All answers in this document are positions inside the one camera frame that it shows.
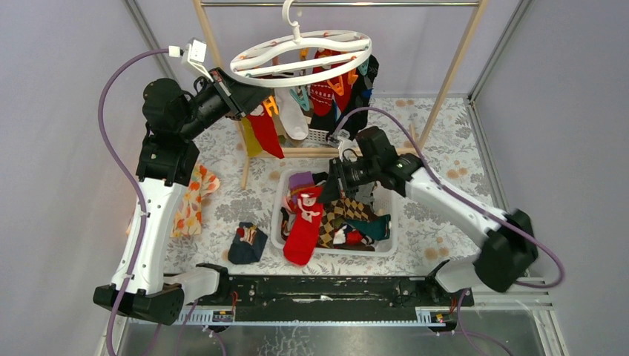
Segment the yellow orange clothes peg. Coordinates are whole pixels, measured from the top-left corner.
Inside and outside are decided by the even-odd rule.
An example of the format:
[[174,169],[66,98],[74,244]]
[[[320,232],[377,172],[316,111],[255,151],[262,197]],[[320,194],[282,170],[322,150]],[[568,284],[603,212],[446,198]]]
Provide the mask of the yellow orange clothes peg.
[[278,116],[279,115],[279,108],[277,106],[275,97],[273,95],[270,95],[269,97],[267,97],[266,99],[263,100],[262,103],[266,113],[270,116]]

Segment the red santa sock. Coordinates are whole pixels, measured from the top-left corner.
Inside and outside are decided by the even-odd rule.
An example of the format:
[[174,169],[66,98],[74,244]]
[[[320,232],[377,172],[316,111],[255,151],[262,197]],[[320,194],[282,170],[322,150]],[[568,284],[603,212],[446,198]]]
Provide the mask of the red santa sock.
[[264,106],[258,105],[246,118],[261,150],[278,159],[283,159],[284,153],[274,121]]

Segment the white round clip hanger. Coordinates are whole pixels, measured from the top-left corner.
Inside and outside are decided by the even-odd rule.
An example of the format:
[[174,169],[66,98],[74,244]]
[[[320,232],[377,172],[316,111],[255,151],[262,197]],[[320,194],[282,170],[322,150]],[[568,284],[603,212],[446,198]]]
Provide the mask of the white round clip hanger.
[[372,55],[372,40],[352,30],[303,32],[291,18],[292,1],[281,15],[289,35],[244,50],[229,63],[241,82],[265,88],[293,88],[355,75]]

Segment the navy blue sock bundle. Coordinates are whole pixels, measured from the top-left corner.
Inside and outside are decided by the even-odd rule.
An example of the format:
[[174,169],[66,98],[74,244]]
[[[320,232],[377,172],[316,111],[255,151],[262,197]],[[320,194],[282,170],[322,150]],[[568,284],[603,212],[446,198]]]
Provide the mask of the navy blue sock bundle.
[[228,250],[228,261],[248,265],[261,260],[268,236],[251,222],[240,222]]

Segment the red cat sock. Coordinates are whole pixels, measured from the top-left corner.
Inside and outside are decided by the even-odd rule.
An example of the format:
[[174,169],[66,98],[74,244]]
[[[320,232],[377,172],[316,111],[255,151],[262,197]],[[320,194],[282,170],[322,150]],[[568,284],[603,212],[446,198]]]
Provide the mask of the red cat sock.
[[323,218],[323,204],[317,201],[321,192],[320,186],[313,186],[297,194],[296,218],[283,247],[284,257],[296,266],[305,266],[317,245]]

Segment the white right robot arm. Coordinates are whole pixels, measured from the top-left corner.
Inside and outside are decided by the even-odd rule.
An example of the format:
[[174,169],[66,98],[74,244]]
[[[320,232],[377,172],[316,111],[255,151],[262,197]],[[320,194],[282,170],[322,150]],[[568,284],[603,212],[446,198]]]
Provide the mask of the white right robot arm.
[[328,178],[318,202],[352,198],[360,186],[378,182],[381,187],[436,211],[480,249],[461,260],[444,261],[430,272],[432,280],[425,286],[429,302],[442,306],[455,292],[480,285],[504,293],[536,261],[536,246],[506,227],[510,223],[530,233],[531,221],[524,212],[483,207],[458,188],[440,183],[418,156],[398,154],[380,128],[369,127],[356,138],[361,155],[354,161],[341,156],[330,159]]

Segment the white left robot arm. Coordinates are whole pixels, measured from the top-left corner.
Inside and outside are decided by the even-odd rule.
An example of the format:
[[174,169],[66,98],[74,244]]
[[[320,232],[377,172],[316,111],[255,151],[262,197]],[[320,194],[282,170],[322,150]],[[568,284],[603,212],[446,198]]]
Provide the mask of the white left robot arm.
[[201,264],[166,277],[165,253],[200,153],[194,140],[223,117],[247,116],[271,90],[238,82],[219,68],[194,86],[189,93],[175,80],[161,78],[143,91],[147,132],[131,175],[137,194],[131,234],[111,281],[93,293],[96,305],[115,314],[171,325],[199,297],[214,305],[229,298],[224,268]]

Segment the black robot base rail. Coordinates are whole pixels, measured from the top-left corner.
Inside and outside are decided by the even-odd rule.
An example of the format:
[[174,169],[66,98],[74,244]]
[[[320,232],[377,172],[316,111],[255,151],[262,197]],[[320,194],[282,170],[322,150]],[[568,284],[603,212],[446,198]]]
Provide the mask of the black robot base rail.
[[471,291],[445,291],[434,279],[407,276],[233,275],[219,290],[200,298],[201,306],[258,306],[272,302],[383,302],[387,306],[472,306]]

